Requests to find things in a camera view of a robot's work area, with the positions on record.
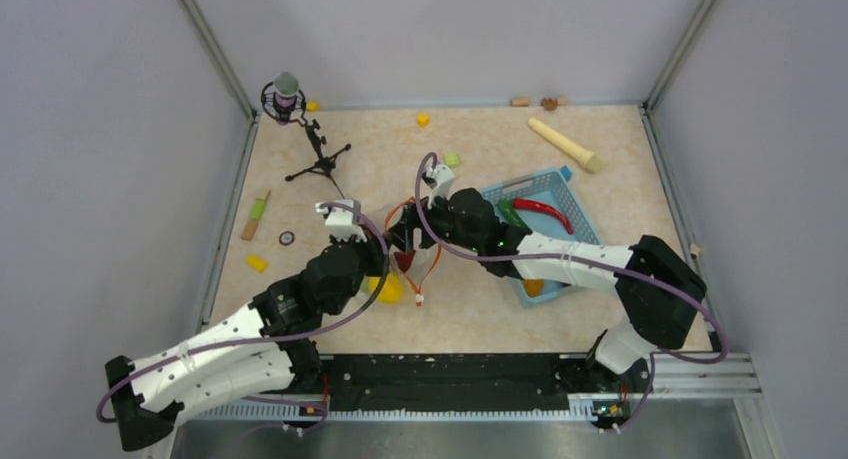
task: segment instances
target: black tripod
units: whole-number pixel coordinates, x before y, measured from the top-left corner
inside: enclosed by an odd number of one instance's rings
[[[339,149],[333,155],[325,157],[323,151],[321,151],[321,146],[327,144],[327,138],[324,136],[318,137],[318,134],[315,132],[316,130],[321,129],[321,125],[318,124],[318,121],[313,119],[312,124],[309,124],[306,121],[303,123],[298,121],[298,124],[300,124],[306,131],[306,137],[309,138],[309,143],[312,144],[312,150],[315,151],[315,154],[318,156],[318,160],[315,161],[315,164],[307,167],[306,169],[290,176],[286,176],[286,182],[291,182],[295,180],[295,178],[300,177],[307,172],[311,172],[312,174],[324,176],[332,181],[333,185],[336,186],[336,189],[338,189],[339,194],[341,194],[342,198],[344,198],[344,193],[342,193],[339,185],[336,184],[336,180],[333,179],[332,171],[336,168],[336,159],[338,159],[343,152],[350,150],[350,144],[345,144],[345,147]]]

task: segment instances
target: green block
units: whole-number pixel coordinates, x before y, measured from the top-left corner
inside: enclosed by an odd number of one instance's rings
[[[257,199],[253,203],[253,207],[250,208],[250,218],[258,221],[262,219],[262,213],[265,212],[265,201],[262,199]]]
[[[454,168],[459,165],[459,154],[455,152],[448,152],[445,154],[445,164],[448,167]]]

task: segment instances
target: yellow cube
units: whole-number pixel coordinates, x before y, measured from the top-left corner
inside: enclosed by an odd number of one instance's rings
[[[264,272],[265,268],[268,267],[268,263],[256,254],[247,256],[247,265],[252,267],[256,272]]]

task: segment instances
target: beige tabletop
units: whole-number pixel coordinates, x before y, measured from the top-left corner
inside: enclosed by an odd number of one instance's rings
[[[430,125],[420,128],[416,115],[426,112]],[[486,187],[549,167],[568,165],[569,186],[583,204],[605,244],[634,244],[642,234],[664,239],[678,253],[671,213],[663,194],[636,106],[569,106],[553,112],[541,108],[468,108],[317,112],[327,153],[345,143],[334,173],[348,198],[382,226],[388,209],[413,192],[415,171],[429,151],[441,157],[457,152],[462,164],[454,191]],[[537,117],[605,161],[590,174],[536,135],[527,119]],[[300,272],[328,245],[315,203],[338,199],[332,183],[317,175],[294,182],[284,177],[315,160],[303,130],[279,126],[263,117],[250,159],[235,227],[218,287],[212,323],[249,301],[279,279]],[[265,214],[252,241],[239,238],[254,197],[271,190]],[[281,246],[282,231],[295,242]],[[268,263],[263,273],[245,262],[256,254]],[[489,275],[480,265],[443,253],[423,285],[423,307],[407,289],[397,304],[375,303],[365,314],[337,331],[317,336],[327,353],[574,352],[624,317],[617,298],[577,290],[532,307],[523,306],[506,279]],[[339,317],[365,300],[351,299]],[[709,349],[704,322],[698,317],[684,347]]]

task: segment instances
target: blue plastic crate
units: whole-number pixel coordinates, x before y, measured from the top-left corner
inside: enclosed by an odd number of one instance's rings
[[[568,183],[558,169],[545,169],[535,174],[519,177],[495,186],[480,190],[483,198],[495,206],[495,213],[504,220],[498,211],[498,201],[501,199],[512,200],[518,197],[542,202],[553,206],[568,218],[574,229],[574,234],[566,232],[560,222],[547,214],[532,211],[517,210],[521,219],[535,232],[539,232],[555,239],[585,242],[589,244],[600,244],[598,232],[589,220],[589,216],[583,210],[583,206],[571,192]],[[573,286],[545,281],[542,292],[536,297],[530,297],[524,292],[524,286],[517,279],[510,279],[515,295],[525,305],[539,304],[549,301],[560,294],[575,289]]]

